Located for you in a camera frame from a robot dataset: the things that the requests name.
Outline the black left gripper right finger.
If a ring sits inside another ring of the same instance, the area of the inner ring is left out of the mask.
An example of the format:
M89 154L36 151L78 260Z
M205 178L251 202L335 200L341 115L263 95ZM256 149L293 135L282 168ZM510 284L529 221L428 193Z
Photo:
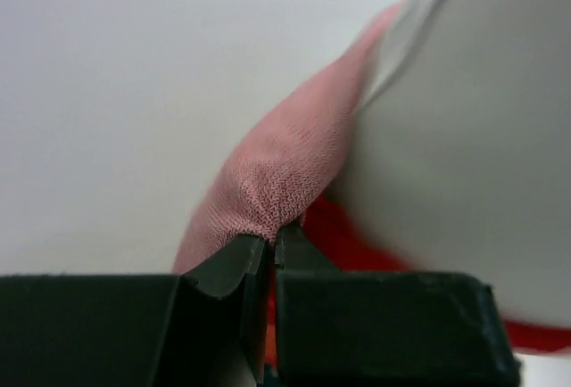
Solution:
M298 224L277 235L285 386L518 386L492 288L454 272L344 271Z

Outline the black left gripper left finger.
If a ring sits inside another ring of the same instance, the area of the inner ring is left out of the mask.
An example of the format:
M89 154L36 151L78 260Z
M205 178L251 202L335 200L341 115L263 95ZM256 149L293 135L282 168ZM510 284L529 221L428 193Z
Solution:
M238 236L182 275L1 280L4 386L254 386L267 245Z

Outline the red and pink pillowcase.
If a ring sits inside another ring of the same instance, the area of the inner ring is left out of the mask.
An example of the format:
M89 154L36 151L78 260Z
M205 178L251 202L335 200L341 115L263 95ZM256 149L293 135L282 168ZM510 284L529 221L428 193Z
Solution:
M373 244L330 192L351 154L377 51L399 12L394 6L378 14L340 57L246 134L196 208L175 258L176 271L199 265L240 234L274 242L278 230L296 219L344 268L417 268L387 246ZM505 316L518 349L569 351L570 324Z

